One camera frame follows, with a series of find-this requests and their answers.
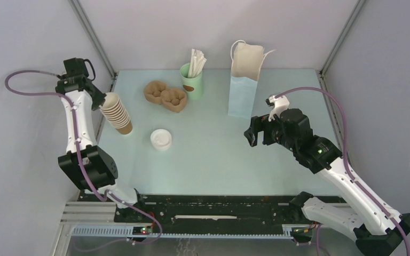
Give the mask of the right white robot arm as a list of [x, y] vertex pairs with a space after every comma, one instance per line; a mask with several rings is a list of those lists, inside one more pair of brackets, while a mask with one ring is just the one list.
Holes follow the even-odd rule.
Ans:
[[299, 109], [281, 114], [254, 116], [244, 132], [250, 146], [280, 144], [293, 153], [300, 165], [327, 180], [339, 191], [354, 213], [338, 209], [307, 192], [290, 201], [289, 216], [302, 223], [306, 219], [324, 224], [353, 240], [363, 255], [391, 255], [410, 233], [410, 213], [401, 214], [382, 201], [356, 172], [344, 164], [342, 152], [328, 139], [317, 136], [309, 118]]

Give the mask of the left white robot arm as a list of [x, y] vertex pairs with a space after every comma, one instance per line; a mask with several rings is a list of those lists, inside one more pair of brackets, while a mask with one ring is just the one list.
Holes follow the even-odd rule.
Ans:
[[111, 199], [121, 209], [128, 207], [127, 216], [134, 222], [145, 220], [147, 207], [140, 203], [140, 193], [118, 182], [114, 159], [96, 141], [92, 112], [103, 105], [106, 95], [85, 75], [61, 75], [55, 91], [61, 95], [68, 132], [66, 153], [58, 157], [59, 167], [79, 190], [101, 201]]

